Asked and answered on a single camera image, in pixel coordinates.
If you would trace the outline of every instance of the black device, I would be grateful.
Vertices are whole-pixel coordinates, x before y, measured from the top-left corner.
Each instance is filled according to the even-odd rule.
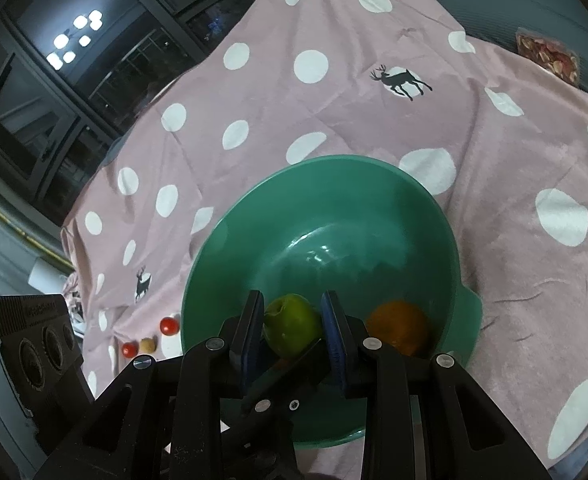
[[[331,372],[347,398],[367,398],[363,480],[413,479],[410,394],[419,398],[427,479],[548,479],[518,431],[448,354],[422,360],[370,338],[322,299],[326,339],[288,368],[252,380],[264,366],[263,296],[184,356],[135,358],[50,454],[35,480],[299,480],[291,414]],[[223,433],[221,398],[243,399]],[[171,442],[171,456],[164,450]]]
[[[0,297],[0,480],[32,478],[91,405],[62,296]]]

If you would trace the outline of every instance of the orange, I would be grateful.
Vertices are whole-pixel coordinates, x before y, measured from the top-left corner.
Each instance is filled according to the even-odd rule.
[[[378,306],[365,326],[370,336],[390,344],[404,355],[420,354],[431,343],[429,319],[416,305],[403,300]]]

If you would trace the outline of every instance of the black deer silhouette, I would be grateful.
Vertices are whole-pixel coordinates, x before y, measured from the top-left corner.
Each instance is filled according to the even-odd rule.
[[[376,75],[375,70],[378,70],[378,72],[380,72],[379,76]],[[375,68],[374,70],[372,70],[370,77],[374,81],[381,81],[385,86],[389,86],[389,88],[391,88],[392,91],[397,93],[398,95],[407,96],[410,99],[410,101],[413,101],[413,98],[403,88],[404,83],[414,85],[421,93],[421,95],[425,94],[423,92],[423,89],[421,88],[421,85],[424,85],[427,88],[429,88],[430,91],[433,91],[431,86],[429,86],[424,81],[416,79],[413,75],[411,75],[410,71],[407,69],[405,69],[405,72],[400,72],[395,75],[389,75],[389,72],[387,72],[385,66],[381,65],[379,68]]]
[[[140,269],[136,273],[136,277],[138,278],[138,283],[136,283],[136,298],[135,298],[135,301],[140,300],[144,295],[147,294],[147,291],[149,290],[149,283],[152,280],[152,276],[149,276],[148,279],[146,279],[145,281],[143,281],[143,273],[144,272],[145,272],[145,267],[143,267],[142,269]]]

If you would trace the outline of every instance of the screw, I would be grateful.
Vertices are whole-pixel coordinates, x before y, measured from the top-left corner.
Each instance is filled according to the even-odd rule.
[[[454,361],[454,358],[451,355],[440,354],[436,357],[436,362],[443,368],[451,368],[456,361]]]
[[[363,340],[363,346],[368,350],[379,350],[383,344],[380,342],[380,339],[375,337],[368,337],[367,339]]]
[[[269,402],[269,399],[263,399],[263,400],[259,400],[256,403],[256,406],[254,406],[254,409],[258,413],[262,413],[262,412],[266,412],[267,410],[269,410],[270,406],[271,406],[271,402]]]
[[[152,364],[152,356],[149,355],[139,355],[134,359],[134,367],[136,370],[144,370],[145,368],[149,368]]]
[[[267,469],[276,463],[276,454],[272,451],[260,450],[254,459],[256,469]]]
[[[225,341],[219,337],[213,337],[212,339],[207,340],[205,346],[207,350],[220,350],[223,346],[225,346]]]

